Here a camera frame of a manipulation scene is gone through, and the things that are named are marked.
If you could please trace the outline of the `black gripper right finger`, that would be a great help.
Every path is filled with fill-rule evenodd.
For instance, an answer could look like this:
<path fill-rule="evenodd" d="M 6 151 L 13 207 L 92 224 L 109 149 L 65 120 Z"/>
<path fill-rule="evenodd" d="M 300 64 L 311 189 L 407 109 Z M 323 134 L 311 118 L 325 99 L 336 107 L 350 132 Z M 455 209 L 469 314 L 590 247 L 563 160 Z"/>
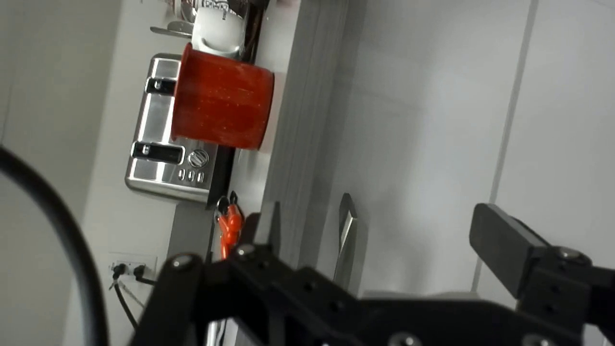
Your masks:
<path fill-rule="evenodd" d="M 615 343 L 615 272 L 586 255 L 550 245 L 496 205 L 473 210 L 469 245 L 517 301 L 517 312 L 571 343 L 596 328 Z"/>

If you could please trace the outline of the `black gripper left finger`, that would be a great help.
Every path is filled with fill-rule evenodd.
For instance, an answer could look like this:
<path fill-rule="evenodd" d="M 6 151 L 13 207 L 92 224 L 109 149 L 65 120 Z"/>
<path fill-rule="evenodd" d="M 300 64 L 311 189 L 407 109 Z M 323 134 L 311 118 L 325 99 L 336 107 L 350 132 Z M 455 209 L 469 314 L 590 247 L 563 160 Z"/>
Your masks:
<path fill-rule="evenodd" d="M 204 264 L 165 262 L 133 346 L 202 346 L 211 322 L 234 320 L 256 346 L 359 346 L 352 299 L 317 272 L 292 270 L 265 247 Z"/>

